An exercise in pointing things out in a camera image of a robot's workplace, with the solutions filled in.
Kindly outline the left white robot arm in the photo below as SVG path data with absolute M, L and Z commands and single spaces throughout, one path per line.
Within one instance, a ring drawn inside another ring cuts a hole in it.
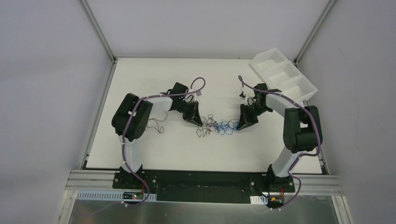
M 128 172 L 124 182 L 130 188 L 136 189 L 142 184 L 142 175 L 137 173 L 142 167 L 142 150 L 137 140 L 146 131 L 152 114 L 176 111 L 182 114 L 184 121 L 197 126 L 203 125 L 198 101 L 185 99 L 194 94 L 195 92 L 189 93 L 187 86 L 176 82 L 172 89 L 158 95 L 140 98 L 128 93 L 124 97 L 112 118 L 111 125 L 121 142 L 121 167 Z

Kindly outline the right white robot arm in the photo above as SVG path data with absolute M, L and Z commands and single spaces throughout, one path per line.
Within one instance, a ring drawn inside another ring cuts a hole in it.
M 253 102 L 240 94 L 245 102 L 240 105 L 237 130 L 258 123 L 258 116 L 265 112 L 276 112 L 283 117 L 284 148 L 276 161 L 267 169 L 264 184 L 267 189 L 277 191 L 291 182 L 291 173 L 301 157 L 313 156 L 323 141 L 318 108 L 301 106 L 285 96 L 279 89 L 268 89 L 267 85 L 253 87 Z

